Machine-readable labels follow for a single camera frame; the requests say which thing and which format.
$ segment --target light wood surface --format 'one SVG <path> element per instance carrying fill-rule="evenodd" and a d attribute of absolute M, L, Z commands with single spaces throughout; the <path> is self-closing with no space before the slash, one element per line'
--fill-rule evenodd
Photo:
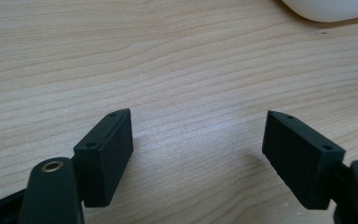
<path fill-rule="evenodd" d="M 261 144 L 273 109 L 358 160 L 358 19 L 274 0 L 0 0 L 0 198 L 127 107 L 134 152 L 87 223 L 333 223 Z"/>

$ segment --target table surface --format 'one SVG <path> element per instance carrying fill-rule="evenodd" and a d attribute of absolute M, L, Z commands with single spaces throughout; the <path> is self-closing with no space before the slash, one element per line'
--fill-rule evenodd
<path fill-rule="evenodd" d="M 333 223 L 261 144 L 272 109 L 358 160 L 358 19 L 274 0 L 0 0 L 0 198 L 122 108 L 134 152 L 87 223 Z"/>

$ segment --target white object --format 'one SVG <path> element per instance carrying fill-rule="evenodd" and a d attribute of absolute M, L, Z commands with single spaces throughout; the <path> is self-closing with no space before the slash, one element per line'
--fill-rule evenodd
<path fill-rule="evenodd" d="M 358 0 L 283 0 L 298 15 L 312 21 L 345 21 L 358 17 Z"/>

